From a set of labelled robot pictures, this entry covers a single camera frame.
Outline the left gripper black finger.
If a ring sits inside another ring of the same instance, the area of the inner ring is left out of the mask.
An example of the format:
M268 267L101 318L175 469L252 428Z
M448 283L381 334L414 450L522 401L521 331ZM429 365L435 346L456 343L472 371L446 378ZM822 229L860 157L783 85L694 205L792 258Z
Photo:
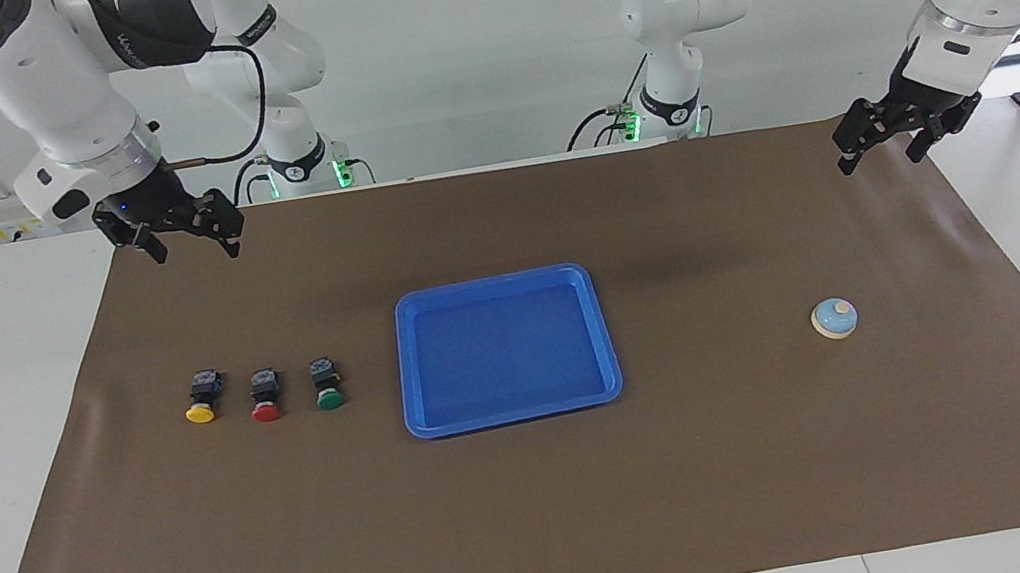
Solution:
M831 138L842 151L838 167L844 176L854 174L866 151L889 141L894 134L891 108L885 102L868 102L852 105L843 113Z
M944 113L925 115L922 127L914 134L907 145L906 156L913 164L920 164L946 135L958 134L962 128L960 109L950 109Z

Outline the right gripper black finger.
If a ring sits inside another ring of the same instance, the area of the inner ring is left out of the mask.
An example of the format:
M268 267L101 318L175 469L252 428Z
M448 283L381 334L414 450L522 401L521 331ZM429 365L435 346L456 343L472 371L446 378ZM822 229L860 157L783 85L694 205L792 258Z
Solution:
M243 235L244 216L227 217L219 220L214 229L214 238L226 255L233 259L238 257L241 248L241 236Z
M131 247L136 250L144 252L146 255L151 257L151 260L156 263L156 265L163 265L168 259L168 249L165 247L165 243L162 243L156 235L152 235L152 228L145 223L140 223L139 226L133 228L133 236L130 238Z

